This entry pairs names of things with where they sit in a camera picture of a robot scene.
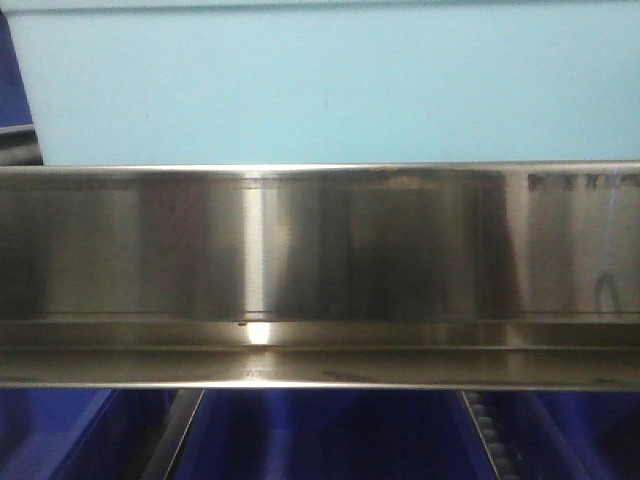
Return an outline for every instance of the metal ledge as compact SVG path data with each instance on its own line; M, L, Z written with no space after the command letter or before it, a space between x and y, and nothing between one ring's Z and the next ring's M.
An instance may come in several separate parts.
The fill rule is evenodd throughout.
M640 162L0 170L0 385L640 388Z

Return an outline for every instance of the brushed metal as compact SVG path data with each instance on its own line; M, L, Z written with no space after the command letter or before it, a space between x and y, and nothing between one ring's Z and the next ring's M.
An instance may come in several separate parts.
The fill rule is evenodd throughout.
M11 360L35 368L68 349L102 352L97 384L192 385L163 362L125 374L106 359L188 369L196 352L258 348L315 358L307 376L285 362L274 381L330 384L317 374L327 352L366 351L386 373L360 383L448 384L418 362L438 350L454 370L478 355L538 359L520 380L501 381L507 365L492 360L451 384L597 388L607 381L539 359L597 370L598 355L636 361L639 340L640 162L0 170L0 384L91 384L78 365L36 375ZM415 357L397 382L390 352ZM600 373L637 385L628 369Z

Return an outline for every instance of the metal bar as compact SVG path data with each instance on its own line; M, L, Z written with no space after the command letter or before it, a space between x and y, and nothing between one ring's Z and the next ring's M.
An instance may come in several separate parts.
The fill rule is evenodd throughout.
M5 386L635 389L640 162L6 167L0 292Z
M180 390L169 415L166 428L149 459L140 480L167 480L180 457L204 390Z

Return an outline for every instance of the blue object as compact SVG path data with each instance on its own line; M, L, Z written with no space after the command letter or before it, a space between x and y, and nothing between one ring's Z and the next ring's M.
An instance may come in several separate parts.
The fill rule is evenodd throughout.
M485 394L523 480L640 478L640 394Z
M241 390L207 392L176 478L494 477L452 392Z
M0 478L115 480L169 400L164 391L0 390Z
M7 19L0 13L0 128L31 123Z

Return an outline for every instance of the metal rail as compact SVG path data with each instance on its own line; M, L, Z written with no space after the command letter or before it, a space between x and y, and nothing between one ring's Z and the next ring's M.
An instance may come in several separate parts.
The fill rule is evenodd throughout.
M640 162L0 171L0 385L640 387Z

